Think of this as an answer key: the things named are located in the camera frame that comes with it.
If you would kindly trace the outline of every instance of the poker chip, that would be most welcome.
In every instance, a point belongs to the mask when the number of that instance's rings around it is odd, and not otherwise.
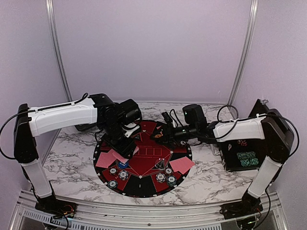
[[[163,183],[165,180],[166,180],[166,177],[163,173],[158,173],[156,176],[155,176],[157,182],[159,183]]]
[[[117,173],[117,169],[116,169],[116,168],[111,168],[111,169],[109,170],[109,173],[110,173],[111,175],[115,175],[115,174]]]
[[[169,176],[166,180],[166,183],[167,183],[168,186],[172,187],[176,184],[176,181],[177,181],[176,177]]]
[[[128,173],[126,171],[120,171],[118,176],[120,177],[121,180],[125,181],[128,179]]]
[[[108,186],[109,188],[116,188],[117,185],[118,185],[117,181],[114,181],[114,180],[109,181],[109,182],[107,183],[107,186]]]
[[[165,169],[165,173],[166,173],[167,175],[171,175],[171,174],[173,174],[173,170],[172,170],[171,168],[166,168],[166,169]]]
[[[118,163],[118,167],[120,168],[120,169],[125,169],[125,168],[127,168],[129,166],[129,161],[127,161],[126,163],[122,163],[122,162],[119,162]]]

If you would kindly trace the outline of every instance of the red felt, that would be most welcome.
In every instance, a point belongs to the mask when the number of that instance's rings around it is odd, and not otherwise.
[[[125,170],[126,170],[127,172],[133,174],[133,175],[140,176],[140,175],[138,175],[138,173],[137,173],[136,171],[134,171],[134,170],[131,169],[131,168],[126,168]]]
[[[187,152],[187,149],[186,149],[185,146],[180,146],[180,147],[176,147],[176,148],[174,149],[174,153],[175,153],[175,152]]]
[[[154,187],[155,187],[155,190],[156,190],[157,193],[159,193],[159,192],[161,192],[161,191],[163,191],[163,190],[165,190],[169,187],[166,183],[166,180],[163,183],[159,183],[159,182],[157,182],[155,177],[156,177],[156,174],[151,175],[151,178],[153,180],[153,184],[154,184]]]
[[[176,177],[177,180],[179,180],[179,178],[182,176],[182,174],[179,173],[179,172],[174,172],[173,176]]]
[[[146,130],[151,130],[156,126],[156,123],[146,122]],[[139,151],[129,160],[129,166],[141,176],[147,175],[148,171],[152,169],[157,160],[165,158],[170,155],[170,150],[164,146],[157,144],[154,140],[150,139],[148,132],[141,132],[140,136],[142,141],[135,141],[139,147]]]
[[[156,125],[157,125],[156,122],[142,121],[141,129],[146,130],[146,132],[149,132],[150,134],[152,134]]]
[[[116,168],[117,169],[117,173],[115,175],[111,175],[110,174],[109,169],[111,169],[111,168]],[[124,190],[128,180],[130,179],[131,174],[129,174],[127,180],[123,181],[118,176],[119,172],[122,171],[122,169],[119,169],[116,165],[113,166],[113,167],[110,167],[109,169],[104,170],[102,172],[103,176],[106,178],[107,181],[112,181],[112,180],[117,181],[117,183],[118,183],[117,188],[120,189],[120,190]]]
[[[133,154],[136,154],[139,151],[139,147],[136,147]]]
[[[169,160],[171,159],[172,154],[168,154],[166,157],[164,157],[164,167],[167,166]]]
[[[162,171],[163,171],[162,169],[150,169],[150,170],[148,170],[147,172],[145,172],[145,173],[143,174],[143,176],[148,176],[148,175],[150,175],[150,174],[158,173],[158,172],[162,172]]]

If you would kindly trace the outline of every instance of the robotic arm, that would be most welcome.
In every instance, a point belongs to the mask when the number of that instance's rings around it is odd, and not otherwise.
[[[276,179],[282,165],[289,158],[294,140],[293,131],[280,119],[277,110],[266,114],[228,122],[208,123],[200,105],[191,104],[183,108],[188,125],[174,127],[174,119],[162,113],[166,124],[151,135],[157,143],[173,147],[182,141],[197,138],[200,142],[218,144],[231,140],[266,140],[266,157],[242,200],[224,204],[221,214],[225,219],[240,217],[262,210],[260,196]],[[138,125],[127,127],[142,119],[138,105],[132,100],[114,103],[105,94],[83,97],[81,100],[49,107],[28,108],[22,104],[18,110],[14,129],[14,156],[21,164],[27,179],[36,190],[38,205],[42,211],[62,210],[67,202],[57,200],[47,180],[36,150],[35,137],[63,127],[79,124],[96,124],[103,129],[104,140],[125,158],[133,156],[136,145],[130,135],[139,129]]]
[[[129,159],[136,148],[130,135],[139,126],[129,128],[127,125],[142,119],[141,111],[132,99],[114,103],[105,94],[86,95],[75,102],[49,107],[29,109],[27,104],[22,104],[18,114],[14,129],[14,156],[36,191],[38,209],[43,211],[58,211],[65,204],[55,198],[38,157],[35,137],[64,127],[96,123],[99,129],[105,131],[104,140]]]
[[[197,138],[207,144],[221,144],[231,140],[261,139],[265,140],[265,159],[259,172],[242,200],[221,206],[221,214],[225,219],[241,217],[262,210],[260,196],[276,179],[282,165],[290,156],[294,141],[294,133],[288,124],[281,119],[276,109],[266,114],[238,119],[236,121],[207,123],[200,105],[191,104],[183,108],[188,125],[175,127],[168,113],[163,113],[166,125],[162,126],[151,138],[158,143],[174,146],[182,141]]]

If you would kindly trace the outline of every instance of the marble surface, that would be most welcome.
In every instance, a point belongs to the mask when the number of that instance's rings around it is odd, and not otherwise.
[[[138,104],[144,119],[163,121],[161,113],[174,108],[184,123],[182,107],[186,104]],[[202,107],[209,122],[216,120],[219,105],[203,104]],[[227,110],[220,116],[222,119],[232,118]],[[151,198],[123,196],[109,189],[96,175],[93,166],[94,131],[78,132],[74,127],[61,130],[44,164],[57,195],[96,202],[154,206],[223,202],[240,199],[257,174],[257,170],[226,172],[221,158],[213,155],[209,145],[202,144],[192,147],[195,166],[172,191]]]

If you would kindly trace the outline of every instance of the chip stack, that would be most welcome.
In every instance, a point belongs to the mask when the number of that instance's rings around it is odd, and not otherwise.
[[[166,177],[163,173],[158,173],[156,176],[155,176],[157,182],[159,183],[163,183],[165,180],[166,180]]]
[[[169,176],[166,180],[167,185],[170,187],[174,186],[176,182],[177,182],[177,179],[174,176]]]
[[[109,181],[109,182],[107,183],[107,186],[108,186],[109,188],[116,188],[117,185],[118,185],[117,181],[114,181],[114,180]]]
[[[111,168],[109,170],[110,175],[114,176],[117,173],[117,169],[116,168]]]
[[[173,174],[173,170],[172,170],[171,168],[166,168],[166,169],[165,169],[165,174],[168,175],[168,176],[170,176],[170,175]]]
[[[118,176],[120,177],[121,180],[125,181],[128,179],[128,173],[126,171],[120,171]]]

